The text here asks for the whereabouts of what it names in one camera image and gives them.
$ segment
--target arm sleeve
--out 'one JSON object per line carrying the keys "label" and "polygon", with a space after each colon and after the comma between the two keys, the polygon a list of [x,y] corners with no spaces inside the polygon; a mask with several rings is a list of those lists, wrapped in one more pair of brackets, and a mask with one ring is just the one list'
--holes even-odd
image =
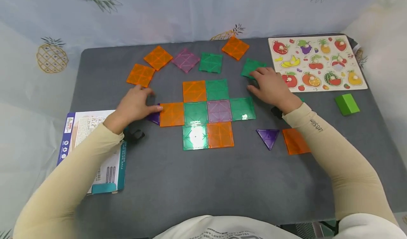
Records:
{"label": "arm sleeve", "polygon": [[283,116],[297,129],[332,181],[337,220],[354,213],[377,215],[398,226],[380,179],[364,156],[305,103]]}
{"label": "arm sleeve", "polygon": [[17,219],[13,238],[76,238],[75,208],[122,139],[123,133],[116,135],[99,125],[31,196]]}

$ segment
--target orange puzzle piece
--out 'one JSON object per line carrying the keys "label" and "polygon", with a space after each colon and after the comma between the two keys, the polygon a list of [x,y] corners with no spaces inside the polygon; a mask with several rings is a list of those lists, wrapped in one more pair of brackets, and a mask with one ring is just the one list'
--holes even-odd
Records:
{"label": "orange puzzle piece", "polygon": [[144,60],[158,71],[172,60],[172,56],[162,47],[157,46],[155,49],[153,49],[153,51],[150,52],[150,54],[144,57]]}
{"label": "orange puzzle piece", "polygon": [[128,76],[127,83],[148,87],[154,73],[155,69],[136,63]]}
{"label": "orange puzzle piece", "polygon": [[235,58],[236,60],[240,60],[240,58],[244,55],[244,53],[246,53],[248,49],[248,44],[233,36],[222,48],[222,51]]}
{"label": "orange puzzle piece", "polygon": [[182,92],[184,93],[184,102],[206,101],[205,81],[182,82]]}
{"label": "orange puzzle piece", "polygon": [[296,129],[282,130],[282,134],[284,135],[284,141],[287,145],[287,151],[289,155],[311,152],[301,133],[298,132]]}
{"label": "orange puzzle piece", "polygon": [[233,132],[231,123],[222,122],[216,124],[207,124],[209,148],[223,148],[235,146],[233,142]]}
{"label": "orange puzzle piece", "polygon": [[160,127],[184,125],[184,103],[161,103]]}

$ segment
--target green magnetic tile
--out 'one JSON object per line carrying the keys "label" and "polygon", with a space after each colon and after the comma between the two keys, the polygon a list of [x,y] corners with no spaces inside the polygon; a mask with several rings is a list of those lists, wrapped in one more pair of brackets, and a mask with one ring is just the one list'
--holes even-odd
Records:
{"label": "green magnetic tile", "polygon": [[233,121],[256,119],[251,97],[230,99]]}
{"label": "green magnetic tile", "polygon": [[206,102],[184,103],[185,125],[207,124],[208,109]]}
{"label": "green magnetic tile", "polygon": [[266,67],[265,63],[258,62],[252,59],[247,58],[246,63],[243,66],[241,76],[254,79],[252,76],[249,75],[250,72],[255,71],[257,68]]}
{"label": "green magnetic tile", "polygon": [[206,100],[228,100],[229,89],[226,79],[207,80],[206,83]]}
{"label": "green magnetic tile", "polygon": [[206,124],[182,126],[184,151],[208,149],[208,133]]}

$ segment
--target square magnetic tile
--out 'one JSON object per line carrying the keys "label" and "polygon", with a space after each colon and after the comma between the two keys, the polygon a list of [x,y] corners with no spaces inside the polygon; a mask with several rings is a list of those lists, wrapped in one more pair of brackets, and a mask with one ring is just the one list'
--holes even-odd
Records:
{"label": "square magnetic tile", "polygon": [[244,53],[246,53],[248,49],[248,44],[244,43],[236,37],[232,37],[222,48],[222,51],[235,58],[236,60],[240,60],[240,58],[244,55]]}
{"label": "square magnetic tile", "polygon": [[171,59],[171,54],[165,51],[161,46],[157,46],[144,57],[144,60],[157,71],[163,68]]}
{"label": "square magnetic tile", "polygon": [[230,99],[233,121],[256,119],[251,97]]}
{"label": "square magnetic tile", "polygon": [[206,128],[208,130],[209,148],[232,147],[235,145],[230,121],[207,124]]}
{"label": "square magnetic tile", "polygon": [[184,103],[185,125],[207,124],[206,102]]}
{"label": "square magnetic tile", "polygon": [[202,53],[199,70],[220,73],[220,71],[222,70],[222,58],[223,55],[221,54]]}
{"label": "square magnetic tile", "polygon": [[207,100],[229,99],[228,82],[226,79],[207,80],[205,83]]}
{"label": "square magnetic tile", "polygon": [[210,123],[232,121],[229,100],[209,100],[207,103]]}
{"label": "square magnetic tile", "polygon": [[208,134],[206,124],[182,126],[184,151],[208,149]]}
{"label": "square magnetic tile", "polygon": [[160,127],[184,125],[184,103],[161,103]]}
{"label": "square magnetic tile", "polygon": [[250,72],[255,71],[257,68],[266,67],[265,63],[255,61],[252,59],[247,58],[246,63],[243,66],[241,76],[254,79],[252,76],[249,75]]}
{"label": "square magnetic tile", "polygon": [[206,101],[205,81],[182,82],[184,102]]}
{"label": "square magnetic tile", "polygon": [[148,87],[154,73],[155,69],[136,63],[127,78],[127,83]]}
{"label": "square magnetic tile", "polygon": [[195,54],[183,49],[174,59],[171,60],[183,72],[188,73],[201,59]]}

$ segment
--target table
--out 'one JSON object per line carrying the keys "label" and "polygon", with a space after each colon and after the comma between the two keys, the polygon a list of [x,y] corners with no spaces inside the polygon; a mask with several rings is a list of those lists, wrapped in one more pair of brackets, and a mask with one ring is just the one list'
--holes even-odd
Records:
{"label": "table", "polygon": [[[182,102],[182,82],[228,80],[231,98],[247,97],[249,79],[240,76],[246,58],[272,65],[267,38],[245,39],[249,50],[240,61],[224,54],[222,73],[185,74],[169,63],[155,73],[150,87],[155,102]],[[220,54],[226,41],[160,44],[171,55],[188,48]],[[83,51],[71,111],[114,109],[133,85],[126,79],[135,63],[157,45],[108,47]],[[377,170],[394,212],[406,211],[406,169],[369,89],[352,91],[360,113],[347,118],[334,101],[349,91],[297,93],[341,132]],[[149,121],[131,125],[146,137],[128,147],[122,192],[87,196],[77,212],[81,236],[153,237],[199,215],[239,215],[274,225],[334,218],[331,183],[311,154],[287,155],[282,134],[268,151],[256,129],[289,126],[254,97],[256,120],[232,122],[235,146],[182,150],[182,127]]]}

